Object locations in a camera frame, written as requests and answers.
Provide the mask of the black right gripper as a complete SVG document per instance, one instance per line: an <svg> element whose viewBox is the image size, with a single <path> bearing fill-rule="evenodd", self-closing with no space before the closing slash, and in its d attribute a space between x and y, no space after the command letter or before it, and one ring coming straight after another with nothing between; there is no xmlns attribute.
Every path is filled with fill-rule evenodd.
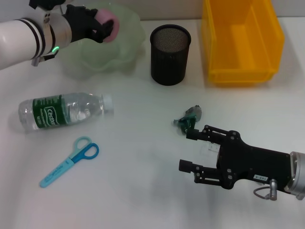
<svg viewBox="0 0 305 229"><path fill-rule="evenodd" d="M216 163L219 170L180 160L179 171L193 173L197 184L221 184L225 189L232 189L235 182L241 179L263 184L269 184L274 179L277 189L284 190L292 177L288 153L250 146L237 131L226 133L225 130L205 125L202 131L188 130L186 138L221 145Z"/></svg>

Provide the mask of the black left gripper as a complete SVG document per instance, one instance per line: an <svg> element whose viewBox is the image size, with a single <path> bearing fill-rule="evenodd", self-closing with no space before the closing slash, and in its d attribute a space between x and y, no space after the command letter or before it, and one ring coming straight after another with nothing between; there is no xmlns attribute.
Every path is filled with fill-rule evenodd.
<svg viewBox="0 0 305 229"><path fill-rule="evenodd" d="M113 21L107 21L100 24L95 20L97 9L88 9L84 6L67 5L63 17L66 19L71 28L71 42L82 39L90 39L95 42L103 42L109 37L113 30Z"/></svg>

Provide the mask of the pink toy peach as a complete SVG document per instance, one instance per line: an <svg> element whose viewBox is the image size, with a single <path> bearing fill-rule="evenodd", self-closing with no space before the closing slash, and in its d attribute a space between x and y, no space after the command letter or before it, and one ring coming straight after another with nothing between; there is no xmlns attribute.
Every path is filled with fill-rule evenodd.
<svg viewBox="0 0 305 229"><path fill-rule="evenodd" d="M115 14L113 14L110 10L107 9L99 9L95 15L95 20L97 20L100 24L104 24L108 21L113 21L113 30L107 38L105 38L104 42L112 42L115 40L116 36L119 32L119 19Z"/></svg>

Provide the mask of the green plastic wrapper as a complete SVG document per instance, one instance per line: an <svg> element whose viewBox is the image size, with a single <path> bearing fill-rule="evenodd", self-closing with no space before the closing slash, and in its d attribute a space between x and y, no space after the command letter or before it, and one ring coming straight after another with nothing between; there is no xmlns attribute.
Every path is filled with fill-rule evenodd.
<svg viewBox="0 0 305 229"><path fill-rule="evenodd" d="M202 109L199 105L193 106L185 111L180 119L174 119L173 124L180 128L182 134L187 134L188 130L194 129L195 124L201 120Z"/></svg>

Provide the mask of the clear green-label water bottle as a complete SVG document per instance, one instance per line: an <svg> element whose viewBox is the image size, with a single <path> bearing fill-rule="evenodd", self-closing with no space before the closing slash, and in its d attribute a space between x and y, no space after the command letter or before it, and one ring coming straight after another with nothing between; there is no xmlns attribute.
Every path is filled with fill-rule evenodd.
<svg viewBox="0 0 305 229"><path fill-rule="evenodd" d="M21 102L20 122L27 132L73 125L99 115L114 113L112 98L87 93L69 93Z"/></svg>

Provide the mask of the blue sheathed scissors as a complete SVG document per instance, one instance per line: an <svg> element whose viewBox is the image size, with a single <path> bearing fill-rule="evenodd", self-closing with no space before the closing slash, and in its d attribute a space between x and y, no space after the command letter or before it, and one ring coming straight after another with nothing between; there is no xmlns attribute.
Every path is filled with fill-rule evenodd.
<svg viewBox="0 0 305 229"><path fill-rule="evenodd" d="M92 156L86 156L86 152L90 149L95 149L95 154ZM96 143L87 136L79 137L73 144L72 153L64 159L58 166L56 166L45 178L39 182L41 188L46 188L61 175L67 172L71 167L78 163L82 159L91 160L99 154L99 147Z"/></svg>

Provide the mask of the green translucent fruit bowl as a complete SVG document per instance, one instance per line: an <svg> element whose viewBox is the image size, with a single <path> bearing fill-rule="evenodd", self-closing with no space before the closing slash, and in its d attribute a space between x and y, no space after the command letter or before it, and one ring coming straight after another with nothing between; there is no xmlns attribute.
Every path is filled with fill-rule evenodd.
<svg viewBox="0 0 305 229"><path fill-rule="evenodd" d="M111 42L96 43L89 39L74 42L59 52L63 71L72 78L85 79L94 74L122 72L129 74L145 54L145 31L140 17L131 9L110 1L98 0L90 9L106 9L117 16L120 27Z"/></svg>

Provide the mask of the black mesh pen holder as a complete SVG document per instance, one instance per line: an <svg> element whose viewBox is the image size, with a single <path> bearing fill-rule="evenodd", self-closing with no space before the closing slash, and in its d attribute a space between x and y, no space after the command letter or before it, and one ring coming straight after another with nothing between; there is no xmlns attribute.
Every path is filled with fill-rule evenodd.
<svg viewBox="0 0 305 229"><path fill-rule="evenodd" d="M150 35L151 77L161 85L179 84L185 77L191 36L182 26L165 24Z"/></svg>

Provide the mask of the yellow plastic bin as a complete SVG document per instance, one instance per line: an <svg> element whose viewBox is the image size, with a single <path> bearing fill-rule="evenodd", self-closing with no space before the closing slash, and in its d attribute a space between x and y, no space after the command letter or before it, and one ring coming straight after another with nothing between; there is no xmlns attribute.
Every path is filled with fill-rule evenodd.
<svg viewBox="0 0 305 229"><path fill-rule="evenodd" d="M279 71L285 36L271 0L203 0L201 31L209 82L265 83Z"/></svg>

